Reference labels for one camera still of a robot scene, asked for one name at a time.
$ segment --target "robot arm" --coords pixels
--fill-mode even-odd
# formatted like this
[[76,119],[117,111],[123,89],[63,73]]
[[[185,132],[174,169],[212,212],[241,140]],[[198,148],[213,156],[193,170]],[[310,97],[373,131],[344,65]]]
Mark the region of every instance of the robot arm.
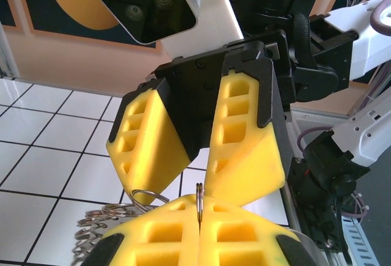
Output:
[[[350,80],[364,76],[371,69],[391,60],[391,37],[376,32],[370,24],[371,14],[383,0],[369,0],[352,7],[333,10],[325,22],[342,32],[355,31],[359,38],[353,42]],[[391,25],[391,7],[380,16]]]
[[333,127],[332,139],[342,152],[350,151],[352,162],[369,166],[391,146],[391,88],[353,115]]

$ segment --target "white tile floor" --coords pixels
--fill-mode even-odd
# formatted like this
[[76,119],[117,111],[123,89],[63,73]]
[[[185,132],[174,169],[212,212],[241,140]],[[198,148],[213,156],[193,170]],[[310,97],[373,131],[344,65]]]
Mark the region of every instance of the white tile floor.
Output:
[[[104,147],[119,104],[0,79],[0,266],[68,266],[84,212],[129,202]],[[163,195],[194,193],[207,159],[201,150]],[[288,225],[279,191],[248,209]]]

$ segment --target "camera lens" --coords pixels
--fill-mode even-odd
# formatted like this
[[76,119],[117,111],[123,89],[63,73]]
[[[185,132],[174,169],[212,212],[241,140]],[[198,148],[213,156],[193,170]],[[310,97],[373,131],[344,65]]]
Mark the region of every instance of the camera lens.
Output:
[[125,13],[127,17],[133,21],[140,21],[144,17],[144,13],[142,12],[141,8],[136,5],[127,6],[125,9]]
[[161,10],[167,10],[172,5],[172,0],[155,0],[157,8]]

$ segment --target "screw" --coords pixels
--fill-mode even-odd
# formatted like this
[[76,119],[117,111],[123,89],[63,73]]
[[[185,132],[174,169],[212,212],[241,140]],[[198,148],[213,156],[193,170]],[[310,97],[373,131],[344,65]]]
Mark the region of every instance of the screw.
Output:
[[177,60],[182,59],[182,58],[183,58],[183,56],[178,56],[178,57],[175,57],[172,61],[177,61]]
[[271,51],[270,49],[266,49],[266,55],[268,58],[272,59],[273,58],[273,51]]
[[174,75],[181,75],[182,74],[182,69],[176,68],[176,69],[174,69],[173,73],[174,73]]
[[138,89],[142,88],[142,87],[145,87],[147,85],[147,83],[141,83],[138,87]]
[[213,86],[210,84],[210,83],[204,83],[203,84],[203,88],[206,90],[206,91],[211,91],[213,89]]
[[195,62],[195,67],[197,67],[198,69],[204,69],[205,68],[205,63],[204,61],[202,60],[197,60]]
[[331,249],[331,248],[334,246],[334,242],[333,242],[331,239],[328,239],[328,240],[326,240],[326,241],[324,242],[324,245],[325,245],[327,248]]

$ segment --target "black grout line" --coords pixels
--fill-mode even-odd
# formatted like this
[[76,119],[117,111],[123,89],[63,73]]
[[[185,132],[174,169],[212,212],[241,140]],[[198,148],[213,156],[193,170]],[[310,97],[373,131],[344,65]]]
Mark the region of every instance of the black grout line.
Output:
[[3,112],[3,113],[1,113],[0,114],[0,117],[4,114],[4,113],[6,113],[11,107],[12,107],[12,105],[13,104],[15,104],[25,93],[27,93],[28,91],[29,91],[29,89],[31,89],[33,87],[33,84],[31,85],[31,86],[29,86],[28,88],[27,88],[27,90],[25,90],[14,102],[12,102],[12,104],[11,105],[9,105],[8,106],[8,108]]
[[[61,106],[59,107],[58,110],[60,110],[60,108],[62,107],[62,105],[65,104],[65,102],[68,100],[68,98],[70,97],[70,95],[73,93],[73,91],[70,92],[70,94],[68,95],[68,97],[65,99],[64,102],[62,102]],[[40,133],[35,137],[35,139],[33,140],[33,142],[29,145],[29,147],[26,149],[26,151],[22,154],[22,156],[20,157],[20,159],[17,161],[17,163],[13,166],[13,168],[10,170],[10,172],[5,176],[5,178],[2,180],[2,182],[0,183],[0,187],[2,186],[2,184],[7,180],[7,178],[11,175],[11,173],[15,170],[15,168],[18,166],[19,162],[23,159],[23,157],[27,154],[27,152],[30,150],[30,148],[32,147],[32,145],[34,145],[34,143],[36,142],[36,140],[38,140],[38,138],[40,137],[40,135],[43,133],[43,131],[45,130],[45,128],[50,124],[50,122],[53,120],[54,116],[56,114],[53,114],[53,116],[49,119],[49,121],[46,123],[46,125],[43,127],[43,129],[40,131]]]
[[100,121],[102,121],[102,122],[109,122],[110,124],[113,124],[113,123],[114,123],[114,121],[106,120],[106,119],[101,119]]
[[108,204],[110,204],[110,203],[106,203],[106,202],[83,200],[83,199],[76,199],[76,198],[67,198],[67,197],[59,197],[59,200],[91,203],[91,204],[98,204],[98,205],[108,205]]
[[[102,115],[100,116],[100,119],[103,117],[103,114],[106,112],[106,110],[107,110],[107,108],[108,108],[108,106],[109,106],[111,100],[112,100],[112,97],[110,97],[110,100],[108,101],[108,103],[107,103],[105,109],[103,110]],[[99,121],[97,121],[97,124],[95,125],[95,128],[93,129],[93,131],[92,131],[92,133],[91,133],[91,135],[90,135],[90,138],[88,139],[87,143],[85,144],[82,153],[80,154],[80,156],[79,156],[77,162],[75,163],[75,166],[74,166],[73,169],[72,169],[72,172],[71,172],[70,175],[68,176],[68,179],[67,179],[67,181],[65,182],[65,185],[63,186],[63,188],[62,188],[62,190],[61,190],[61,192],[60,192],[59,198],[56,200],[56,202],[55,202],[54,205],[53,205],[53,208],[52,208],[51,211],[49,212],[49,215],[48,215],[47,219],[46,219],[45,222],[43,223],[43,226],[41,227],[41,230],[39,231],[38,236],[35,238],[34,243],[32,244],[32,246],[31,246],[31,248],[30,248],[30,250],[29,250],[29,252],[28,252],[26,258],[24,259],[24,262],[23,262],[23,263],[26,263],[26,262],[28,261],[28,259],[30,258],[31,253],[33,252],[35,246],[37,245],[37,243],[38,243],[38,241],[39,241],[39,238],[41,237],[43,231],[45,230],[46,225],[48,224],[48,222],[49,222],[49,220],[50,220],[50,218],[51,218],[51,215],[52,215],[53,212],[54,212],[54,209],[56,208],[57,204],[59,203],[60,198],[62,198],[62,194],[64,193],[64,191],[65,191],[65,189],[66,189],[66,187],[67,187],[69,181],[71,180],[72,175],[75,173],[76,168],[78,167],[79,162],[80,162],[80,160],[81,160],[81,157],[82,157],[83,154],[85,153],[85,151],[86,151],[86,149],[87,149],[87,146],[89,145],[89,143],[90,143],[90,141],[91,141],[91,139],[92,139],[92,136],[93,136],[93,134],[95,133],[95,130],[97,130],[98,124],[99,124]]]
[[[78,115],[72,115],[72,114],[65,114],[65,113],[55,113],[51,111],[45,111],[45,110],[37,110],[37,109],[32,109],[32,108],[26,108],[26,107],[19,107],[19,106],[7,106],[7,105],[1,105],[3,107],[8,107],[5,112],[10,109],[10,108],[15,108],[15,109],[21,109],[21,110],[28,110],[28,111],[35,111],[35,112],[41,112],[41,113],[48,113],[48,114],[57,114],[57,115],[62,115],[62,116],[68,116],[68,117],[74,117],[74,118],[82,118],[82,119],[90,119],[90,120],[99,120],[97,118],[92,118],[92,117],[86,117],[86,116],[78,116]],[[103,122],[110,122],[114,123],[114,121],[106,120],[106,119],[100,119],[100,121]]]
[[34,196],[34,197],[66,200],[66,201],[92,203],[92,204],[98,204],[98,205],[107,205],[108,204],[107,202],[99,202],[99,201],[92,201],[92,200],[85,200],[85,199],[78,199],[78,198],[59,197],[59,196],[52,196],[52,195],[49,195],[49,194],[28,193],[28,192],[25,192],[25,191],[13,191],[13,190],[0,189],[0,192],[2,192],[2,193],[12,193],[12,194],[22,194],[22,195],[25,195],[25,196]]
[[56,266],[51,264],[24,263],[23,266]]
[[25,144],[23,142],[10,142],[10,141],[3,141],[3,140],[0,140],[0,142],[3,142],[3,143],[6,143],[6,144],[14,144],[14,145],[21,145],[21,146],[30,146],[30,144]]
[[48,194],[36,194],[36,193],[27,193],[24,191],[13,191],[13,190],[3,190],[0,189],[0,192],[2,193],[12,193],[12,194],[23,194],[25,196],[34,196],[34,197],[44,197],[44,198],[50,198],[50,199],[58,199],[57,196],[51,196]]
[[193,169],[193,170],[199,170],[199,171],[206,171],[206,169],[202,169],[202,168],[194,168],[194,167],[186,167],[188,169]]
[[90,118],[90,117],[77,116],[77,115],[69,115],[69,114],[64,114],[64,113],[57,113],[57,115],[74,117],[74,118],[81,118],[81,119],[89,119],[89,120],[100,120],[100,119],[97,119],[97,118]]
[[16,262],[16,261],[8,261],[8,260],[0,260],[0,263],[2,264],[10,264],[10,265],[21,265],[21,262]]
[[11,170],[7,173],[7,175],[3,178],[3,180],[0,182],[0,187],[3,185],[3,183],[8,179],[8,177],[11,175],[11,173],[15,170],[15,168],[18,166],[18,164],[20,163],[20,161],[23,159],[23,157],[27,154],[27,152],[29,151],[30,147],[28,147],[26,149],[26,151],[24,151],[24,153],[22,154],[22,156],[19,158],[19,160],[15,163],[15,165],[12,166]]
[[122,190],[122,194],[121,194],[121,197],[120,197],[120,203],[119,204],[122,204],[124,195],[125,195],[125,191]]
[[183,183],[183,172],[181,173],[181,179],[180,179],[180,183],[179,183],[179,195],[178,195],[178,198],[180,198],[181,195],[182,195],[182,183]]
[[[21,145],[21,146],[28,146],[28,147],[56,150],[56,151],[62,151],[62,152],[70,152],[70,153],[78,153],[78,154],[82,153],[81,151],[73,151],[73,150],[67,150],[67,149],[61,149],[61,148],[53,148],[53,147],[45,147],[45,146],[32,145],[32,144],[23,144],[22,142],[10,142],[10,141],[3,141],[3,140],[0,140],[0,142],[6,143],[6,144],[14,144],[14,145]],[[102,154],[96,154],[96,153],[84,152],[83,154],[91,155],[91,156],[99,156],[99,157],[110,158],[109,155],[102,155]]]
[[15,108],[15,109],[22,109],[22,110],[28,110],[28,111],[35,111],[35,112],[41,112],[41,113],[54,114],[54,112],[51,112],[51,111],[37,110],[37,109],[31,109],[31,108],[19,107],[19,106],[12,106],[12,108]]

